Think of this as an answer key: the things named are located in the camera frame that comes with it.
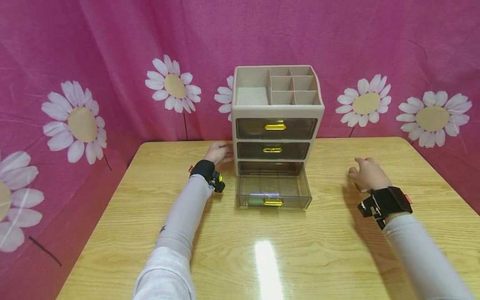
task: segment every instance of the hand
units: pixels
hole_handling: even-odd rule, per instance
[[[385,172],[375,163],[373,158],[356,158],[360,171],[355,167],[348,170],[348,176],[362,189],[380,190],[392,186]]]
[[[213,143],[208,148],[204,159],[210,160],[215,166],[232,161],[233,145],[228,143]]]

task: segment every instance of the drawer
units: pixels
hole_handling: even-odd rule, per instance
[[[305,159],[310,143],[238,142],[239,159]]]
[[[301,162],[238,162],[237,205],[307,208],[312,201]]]
[[[309,140],[317,119],[237,119],[238,139]]]

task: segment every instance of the white daisy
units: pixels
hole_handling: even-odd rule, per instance
[[[152,98],[155,101],[165,100],[165,108],[175,109],[181,113],[185,109],[188,113],[195,111],[193,103],[200,102],[202,90],[196,85],[190,84],[193,75],[190,73],[180,74],[180,65],[174,60],[171,61],[168,55],[163,56],[163,61],[153,60],[153,65],[158,72],[148,71],[150,79],[145,80],[145,85],[156,90]]]
[[[67,157],[71,163],[79,161],[85,152],[88,163],[92,165],[97,158],[103,158],[102,148],[107,147],[105,121],[100,116],[96,117],[98,103],[92,99],[90,90],[86,89],[84,93],[76,81],[66,81],[61,88],[66,99],[51,92],[48,95],[51,102],[42,104],[42,110],[56,120],[43,126],[43,133],[52,137],[47,144],[51,151],[68,147]]]
[[[360,127],[365,127],[368,121],[372,123],[378,122],[379,113],[383,114],[388,111],[388,105],[392,98],[388,96],[391,85],[385,86],[387,76],[377,74],[372,81],[363,78],[357,83],[358,91],[354,88],[347,88],[344,95],[340,95],[337,101],[343,106],[335,110],[338,114],[345,114],[340,120],[347,123],[349,127],[355,126],[357,123]]]
[[[460,126],[467,124],[470,119],[465,115],[472,102],[468,97],[456,94],[450,100],[445,91],[435,94],[432,91],[423,94],[423,102],[415,97],[407,99],[407,103],[401,103],[398,108],[405,112],[397,116],[396,120],[410,122],[402,125],[400,129],[408,132],[408,138],[412,141],[419,139],[419,146],[433,148],[445,144],[445,132],[450,136],[460,133]]]
[[[38,169],[30,156],[18,151],[0,160],[0,251],[13,252],[25,241],[23,227],[40,222],[42,214],[30,209],[44,199],[39,190],[26,189]]]
[[[218,103],[222,103],[223,105],[218,108],[218,111],[228,114],[228,120],[232,121],[232,86],[233,86],[233,76],[227,78],[228,87],[221,86],[217,89],[219,94],[215,94],[215,101]]]

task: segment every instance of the pink curtain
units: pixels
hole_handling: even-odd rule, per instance
[[[230,139],[238,65],[311,64],[318,137],[403,137],[480,212],[479,15],[475,0],[3,1],[3,297],[56,297],[142,142]],[[359,114],[365,94],[380,102]]]

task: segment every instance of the table surface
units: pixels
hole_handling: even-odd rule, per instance
[[[133,285],[210,142],[146,143],[138,150],[58,299],[131,299]],[[347,179],[374,157],[480,298],[480,217],[401,138],[318,139],[306,166],[308,210],[237,208],[233,166],[207,202],[191,262],[198,299],[413,299],[365,198]]]

